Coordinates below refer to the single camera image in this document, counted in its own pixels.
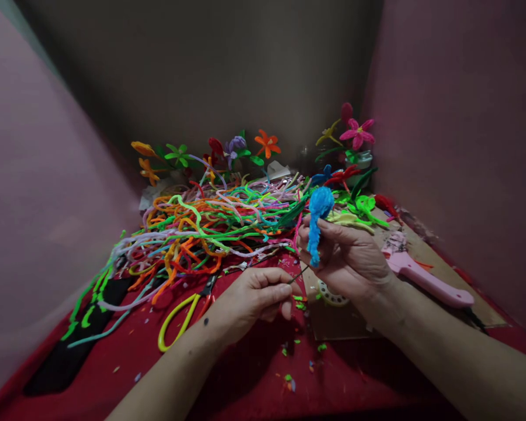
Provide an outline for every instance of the pink pipe cleaner flower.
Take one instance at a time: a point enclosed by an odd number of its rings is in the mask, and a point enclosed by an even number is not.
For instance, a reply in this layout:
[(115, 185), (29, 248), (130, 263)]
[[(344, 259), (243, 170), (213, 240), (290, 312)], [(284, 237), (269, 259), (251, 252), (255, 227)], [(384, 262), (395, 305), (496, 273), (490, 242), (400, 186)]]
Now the pink pipe cleaner flower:
[(376, 142), (374, 136), (368, 133), (368, 129), (374, 124), (374, 120), (365, 121), (361, 127), (358, 126), (358, 122), (355, 119), (350, 119), (348, 124), (351, 127), (350, 130), (343, 133), (339, 139), (352, 139), (352, 148), (354, 150), (359, 150), (364, 142), (370, 142), (370, 144)]

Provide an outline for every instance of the red tablecloth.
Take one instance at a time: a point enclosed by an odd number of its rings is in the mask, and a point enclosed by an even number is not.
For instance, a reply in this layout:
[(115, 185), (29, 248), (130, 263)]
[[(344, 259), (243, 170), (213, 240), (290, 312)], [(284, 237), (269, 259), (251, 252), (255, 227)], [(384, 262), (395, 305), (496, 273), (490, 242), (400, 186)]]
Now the red tablecloth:
[[(287, 252), (261, 266), (280, 266), (292, 275), (300, 271), (295, 257)], [(234, 273), (218, 279), (215, 296), (237, 276)], [(169, 311), (193, 291), (200, 291), (205, 282), (206, 277), (188, 280), (187, 289), (178, 288), (160, 300), (160, 310), (150, 312), (149, 304), (135, 310), (117, 331), (95, 345), (63, 393), (23, 396), (25, 383), (66, 332), (67, 316), (0, 391), (0, 420), (104, 419), (133, 387), (137, 374), (146, 374), (161, 357), (157, 337)], [(302, 280), (298, 283), (304, 291)], [(128, 294), (123, 303), (130, 303), (135, 296)], [(297, 309), (293, 312), (291, 322), (279, 318), (272, 324), (258, 322), (242, 341), (225, 352), (190, 419), (283, 419), (442, 402), (429, 381), (387, 340), (334, 341), (327, 343), (327, 350), (320, 354), (311, 318), (305, 319)], [(175, 337), (185, 314), (183, 310), (171, 323), (167, 341)], [(526, 353), (526, 333), (519, 327), (491, 329), (490, 333)], [(287, 342), (285, 357), (282, 345)], [(309, 369), (310, 360), (314, 373)], [(286, 374), (296, 382), (295, 393), (285, 388)]]

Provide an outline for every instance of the left hand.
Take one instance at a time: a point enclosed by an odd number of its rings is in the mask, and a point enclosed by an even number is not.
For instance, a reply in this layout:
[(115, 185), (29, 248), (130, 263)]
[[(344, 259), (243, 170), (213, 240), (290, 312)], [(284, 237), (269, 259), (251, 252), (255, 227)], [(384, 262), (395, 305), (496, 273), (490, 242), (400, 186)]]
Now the left hand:
[(286, 320), (291, 318), (290, 296), (302, 294), (292, 277), (280, 268), (249, 268), (245, 270), (205, 313), (199, 323), (220, 331), (224, 345), (238, 342), (257, 319), (275, 320), (281, 310)]

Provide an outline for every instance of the blue pipe cleaner petal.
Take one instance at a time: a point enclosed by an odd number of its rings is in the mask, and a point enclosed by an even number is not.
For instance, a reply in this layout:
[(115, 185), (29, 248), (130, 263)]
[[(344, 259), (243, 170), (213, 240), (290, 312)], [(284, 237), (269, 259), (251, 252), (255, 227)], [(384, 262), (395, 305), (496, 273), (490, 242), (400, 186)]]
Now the blue pipe cleaner petal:
[(329, 187), (320, 187), (312, 193), (310, 198), (310, 238), (308, 241), (308, 251), (312, 257), (310, 265), (312, 267), (318, 267), (320, 264), (317, 246), (320, 242), (321, 230), (317, 225), (317, 220), (327, 218), (334, 205), (335, 199)]

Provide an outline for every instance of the yellow scissors handle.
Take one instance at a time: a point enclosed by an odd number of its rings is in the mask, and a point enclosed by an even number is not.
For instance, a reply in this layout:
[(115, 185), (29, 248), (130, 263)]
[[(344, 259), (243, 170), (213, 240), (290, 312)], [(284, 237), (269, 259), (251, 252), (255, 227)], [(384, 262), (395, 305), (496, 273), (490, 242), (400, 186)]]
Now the yellow scissors handle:
[[(158, 335), (158, 348), (162, 352), (166, 352), (168, 349), (171, 348), (171, 345), (177, 341), (181, 335), (183, 335), (183, 332), (187, 330), (187, 327), (189, 326), (189, 321), (191, 321), (191, 317), (193, 317), (193, 313), (195, 313), (195, 308), (197, 307), (197, 303), (200, 300), (199, 294), (193, 294), (188, 299), (183, 301), (181, 304), (179, 304), (176, 308), (172, 310), (172, 312), (169, 314), (169, 316), (164, 321), (164, 324), (162, 325), (162, 328), (160, 329), (160, 333)], [(168, 329), (168, 325), (171, 322), (171, 320), (174, 318), (174, 316), (187, 304), (190, 302), (193, 302), (191, 305), (191, 308), (189, 309), (189, 312), (187, 313), (187, 317), (185, 318), (185, 321), (183, 322), (183, 325), (181, 326), (181, 330), (175, 337), (174, 341), (171, 343), (170, 346), (165, 345), (164, 337), (165, 337), (165, 331)]]

